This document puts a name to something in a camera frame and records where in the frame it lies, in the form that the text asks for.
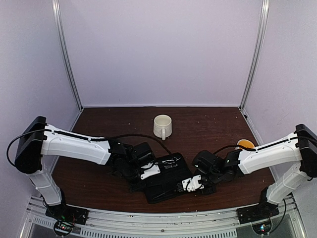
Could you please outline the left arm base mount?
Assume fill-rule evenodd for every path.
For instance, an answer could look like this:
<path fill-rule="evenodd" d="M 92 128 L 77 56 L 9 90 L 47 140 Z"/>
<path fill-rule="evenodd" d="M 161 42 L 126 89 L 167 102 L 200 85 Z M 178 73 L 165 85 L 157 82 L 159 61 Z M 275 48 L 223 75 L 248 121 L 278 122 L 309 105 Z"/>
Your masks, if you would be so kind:
<path fill-rule="evenodd" d="M 45 215 L 55 218 L 57 221 L 79 225 L 86 224 L 89 213 L 87 209 L 69 206 L 65 202 L 56 206 L 49 206 L 43 201 L 43 205 L 46 207 Z"/>

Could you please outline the black hair clip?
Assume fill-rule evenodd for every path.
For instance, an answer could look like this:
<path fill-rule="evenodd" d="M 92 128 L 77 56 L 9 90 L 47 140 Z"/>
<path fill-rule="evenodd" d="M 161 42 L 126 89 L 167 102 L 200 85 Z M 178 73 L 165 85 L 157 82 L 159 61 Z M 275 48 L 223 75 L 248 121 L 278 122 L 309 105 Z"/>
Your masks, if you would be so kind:
<path fill-rule="evenodd" d="M 158 198 L 160 198 L 160 197 L 162 197 L 162 196 L 164 196 L 164 195 L 166 195 L 166 194 L 168 194 L 168 193 L 171 193 L 171 192 L 174 193 L 174 192 L 175 192 L 175 189 L 170 189 L 170 190 L 164 191 L 163 193 L 154 196 L 152 199 L 158 199 Z"/>

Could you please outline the black zippered tool case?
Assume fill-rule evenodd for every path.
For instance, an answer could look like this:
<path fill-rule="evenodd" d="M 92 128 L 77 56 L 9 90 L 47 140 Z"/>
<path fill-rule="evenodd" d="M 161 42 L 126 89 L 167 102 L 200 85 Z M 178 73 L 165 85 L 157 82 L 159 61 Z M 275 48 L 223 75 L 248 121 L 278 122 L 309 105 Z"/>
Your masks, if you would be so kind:
<path fill-rule="evenodd" d="M 163 160 L 168 160 L 173 157 L 180 158 L 178 162 L 178 167 L 172 169 L 165 169 L 162 166 Z M 146 200 L 149 204 L 160 203 L 178 196 L 181 196 L 185 193 L 181 182 L 184 179 L 192 177 L 192 173 L 187 166 L 187 163 L 181 153 L 172 153 L 166 156 L 156 158 L 161 173 L 158 175 L 151 176 L 146 179 L 146 188 L 143 191 L 130 191 L 130 192 L 142 192 L 144 193 Z M 175 189 L 174 193 L 168 193 L 158 199 L 152 199 L 154 196 L 163 193 L 164 191 Z"/>

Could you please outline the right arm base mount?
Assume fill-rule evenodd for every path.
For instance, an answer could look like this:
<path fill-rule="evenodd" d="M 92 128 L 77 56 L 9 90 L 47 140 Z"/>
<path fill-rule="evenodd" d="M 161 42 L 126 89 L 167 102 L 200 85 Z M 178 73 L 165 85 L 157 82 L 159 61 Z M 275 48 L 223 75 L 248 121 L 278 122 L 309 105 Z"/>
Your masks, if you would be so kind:
<path fill-rule="evenodd" d="M 279 214 L 278 205 L 260 201 L 259 204 L 237 209 L 240 224 L 251 223 L 263 219 L 269 219 Z"/>

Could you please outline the silver thinning scissors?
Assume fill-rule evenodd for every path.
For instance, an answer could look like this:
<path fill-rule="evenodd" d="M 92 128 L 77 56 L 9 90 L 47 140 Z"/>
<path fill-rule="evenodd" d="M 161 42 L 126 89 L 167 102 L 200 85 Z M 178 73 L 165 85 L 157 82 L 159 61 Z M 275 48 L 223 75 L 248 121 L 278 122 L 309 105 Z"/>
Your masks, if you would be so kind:
<path fill-rule="evenodd" d="M 180 158 L 177 158 L 177 157 L 173 157 L 173 158 L 168 159 L 168 160 L 163 160 L 162 161 L 162 166 L 165 169 L 176 168 L 176 167 L 178 167 L 179 160 L 180 160 Z"/>

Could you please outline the white mug yellow inside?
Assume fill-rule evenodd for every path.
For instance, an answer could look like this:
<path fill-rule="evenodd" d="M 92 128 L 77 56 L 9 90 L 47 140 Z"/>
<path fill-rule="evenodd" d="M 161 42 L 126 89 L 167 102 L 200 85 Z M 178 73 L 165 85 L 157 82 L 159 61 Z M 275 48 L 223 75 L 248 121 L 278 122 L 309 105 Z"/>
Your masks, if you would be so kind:
<path fill-rule="evenodd" d="M 237 142 L 238 148 L 243 149 L 243 148 L 254 148 L 255 145 L 253 144 L 253 142 L 247 140 L 247 139 L 240 139 Z"/>

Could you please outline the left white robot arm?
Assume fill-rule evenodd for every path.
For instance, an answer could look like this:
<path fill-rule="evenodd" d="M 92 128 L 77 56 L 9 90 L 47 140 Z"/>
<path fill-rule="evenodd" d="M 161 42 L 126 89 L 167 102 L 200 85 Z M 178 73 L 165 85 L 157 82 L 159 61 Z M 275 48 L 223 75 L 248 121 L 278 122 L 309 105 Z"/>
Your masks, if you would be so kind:
<path fill-rule="evenodd" d="M 18 147 L 10 164 L 29 177 L 47 209 L 60 220 L 67 220 L 71 209 L 66 205 L 64 192 L 43 165 L 43 156 L 69 157 L 111 166 L 130 183 L 161 173 L 147 143 L 132 146 L 120 142 L 117 137 L 91 137 L 65 131 L 48 124 L 42 116 L 36 117 L 21 135 L 10 141 L 7 157 L 14 142 L 18 142 Z"/>

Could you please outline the front aluminium rail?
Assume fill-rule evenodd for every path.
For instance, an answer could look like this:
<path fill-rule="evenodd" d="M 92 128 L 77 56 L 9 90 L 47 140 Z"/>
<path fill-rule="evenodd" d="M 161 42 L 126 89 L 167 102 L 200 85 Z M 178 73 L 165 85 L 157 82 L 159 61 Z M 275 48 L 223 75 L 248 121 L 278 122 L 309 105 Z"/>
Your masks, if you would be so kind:
<path fill-rule="evenodd" d="M 280 214 L 268 220 L 241 224 L 237 208 L 189 213 L 131 213 L 90 209 L 86 224 L 75 225 L 66 238 L 307 238 L 292 195 Z M 42 198 L 31 196 L 18 238 L 60 238 L 54 233 L 55 219 L 45 215 Z M 255 232 L 256 223 L 272 221 L 276 230 L 268 236 Z"/>

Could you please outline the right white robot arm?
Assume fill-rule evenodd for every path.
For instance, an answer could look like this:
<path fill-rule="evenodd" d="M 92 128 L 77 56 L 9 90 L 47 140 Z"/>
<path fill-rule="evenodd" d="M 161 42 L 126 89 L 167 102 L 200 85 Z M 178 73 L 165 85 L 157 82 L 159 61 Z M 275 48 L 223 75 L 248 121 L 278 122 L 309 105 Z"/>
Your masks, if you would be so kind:
<path fill-rule="evenodd" d="M 200 151 L 193 159 L 196 174 L 180 182 L 183 191 L 202 190 L 213 193 L 216 184 L 232 181 L 263 168 L 291 162 L 291 168 L 274 184 L 263 190 L 262 202 L 254 207 L 254 215 L 264 219 L 285 196 L 305 181 L 317 176 L 317 136 L 304 124 L 286 137 L 254 148 L 234 145 L 223 159 L 217 153 Z"/>

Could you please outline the white ribbed mug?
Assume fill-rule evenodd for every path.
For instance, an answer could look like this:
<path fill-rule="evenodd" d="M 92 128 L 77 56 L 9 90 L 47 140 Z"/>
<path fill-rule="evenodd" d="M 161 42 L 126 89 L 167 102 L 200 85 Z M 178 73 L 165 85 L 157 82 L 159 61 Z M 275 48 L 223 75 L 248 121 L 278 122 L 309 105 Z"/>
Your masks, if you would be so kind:
<path fill-rule="evenodd" d="M 168 115 L 158 115 L 154 118 L 153 134 L 165 141 L 172 134 L 172 118 Z"/>

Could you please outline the right aluminium frame post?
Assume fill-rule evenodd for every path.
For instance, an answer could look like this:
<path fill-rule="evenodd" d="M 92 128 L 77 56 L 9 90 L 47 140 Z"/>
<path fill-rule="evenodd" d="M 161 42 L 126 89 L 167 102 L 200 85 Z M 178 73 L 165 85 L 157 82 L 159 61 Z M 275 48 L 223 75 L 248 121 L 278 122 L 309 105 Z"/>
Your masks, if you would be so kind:
<path fill-rule="evenodd" d="M 259 59 L 260 59 L 260 54 L 261 54 L 261 49 L 264 43 L 264 38 L 265 38 L 265 33 L 266 33 L 266 28 L 267 28 L 267 21 L 268 21 L 268 16 L 269 16 L 269 0 L 263 0 L 262 1 L 262 7 L 261 7 L 261 13 L 260 13 L 260 19 L 259 19 L 259 25 L 258 25 L 258 32 L 257 32 L 257 38 L 256 38 L 256 43 L 255 43 L 255 48 L 254 48 L 254 53 L 252 56 L 252 61 L 251 61 L 251 66 L 250 70 L 248 73 L 248 78 L 245 86 L 245 90 L 242 96 L 242 100 L 239 106 L 239 109 L 241 111 L 244 111 L 247 100 L 252 88 L 253 81 L 255 79 L 256 75 L 256 70 L 258 67 Z"/>

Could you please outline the left aluminium frame post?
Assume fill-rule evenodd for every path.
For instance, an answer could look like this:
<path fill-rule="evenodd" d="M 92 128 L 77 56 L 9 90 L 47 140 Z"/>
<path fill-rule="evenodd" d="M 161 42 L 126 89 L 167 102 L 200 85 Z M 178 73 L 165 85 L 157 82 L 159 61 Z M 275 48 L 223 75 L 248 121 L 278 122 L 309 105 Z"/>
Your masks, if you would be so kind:
<path fill-rule="evenodd" d="M 66 38 L 65 38 L 65 33 L 64 33 L 63 23 L 62 23 L 62 16 L 61 16 L 59 1 L 52 0 L 52 7 L 53 7 L 53 15 L 55 19 L 55 24 L 56 24 L 56 29 L 57 29 L 57 34 L 59 38 L 59 44 L 61 48 L 61 53 L 62 53 L 63 63 L 66 70 L 67 79 L 69 81 L 70 88 L 74 96 L 77 108 L 79 111 L 82 111 L 84 108 L 82 106 L 79 92 L 75 83 L 74 74 L 73 74 L 73 70 L 72 70 L 71 62 L 69 58 L 69 53 L 67 50 L 67 44 L 66 44 Z"/>

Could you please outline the aluminium frame post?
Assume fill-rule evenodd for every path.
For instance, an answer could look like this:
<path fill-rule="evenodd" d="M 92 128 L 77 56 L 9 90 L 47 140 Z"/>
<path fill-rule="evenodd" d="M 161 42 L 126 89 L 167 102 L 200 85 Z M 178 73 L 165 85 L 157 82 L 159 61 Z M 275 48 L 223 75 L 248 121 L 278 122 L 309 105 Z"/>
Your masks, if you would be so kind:
<path fill-rule="evenodd" d="M 57 34 L 59 38 L 59 44 L 61 48 L 61 53 L 62 53 L 63 63 L 66 70 L 67 79 L 69 81 L 70 88 L 74 96 L 77 108 L 79 111 L 82 111 L 84 108 L 82 106 L 79 92 L 75 83 L 74 74 L 73 74 L 73 70 L 72 70 L 71 62 L 69 58 L 69 53 L 67 50 L 67 44 L 66 44 L 66 38 L 65 38 L 65 33 L 64 33 L 63 23 L 62 23 L 62 16 L 61 16 L 59 1 L 52 0 L 52 7 L 53 7 L 53 15 L 55 19 L 55 24 L 56 24 L 56 29 L 57 29 Z"/>
<path fill-rule="evenodd" d="M 251 66 L 250 70 L 248 73 L 248 78 L 245 86 L 245 90 L 242 96 L 242 100 L 239 106 L 239 109 L 241 111 L 244 111 L 247 100 L 252 88 L 253 81 L 255 79 L 256 75 L 256 70 L 258 67 L 259 59 L 260 59 L 260 54 L 261 54 L 261 49 L 264 43 L 264 38 L 265 38 L 265 33 L 266 33 L 266 28 L 267 28 L 267 21 L 268 21 L 268 16 L 269 16 L 269 0 L 263 0 L 262 1 L 262 7 L 261 7 L 261 13 L 260 13 L 260 19 L 259 19 L 259 25 L 258 25 L 258 32 L 257 32 L 257 38 L 256 38 L 256 43 L 255 43 L 255 48 L 254 48 L 254 53 L 252 56 L 252 61 L 251 61 Z"/>

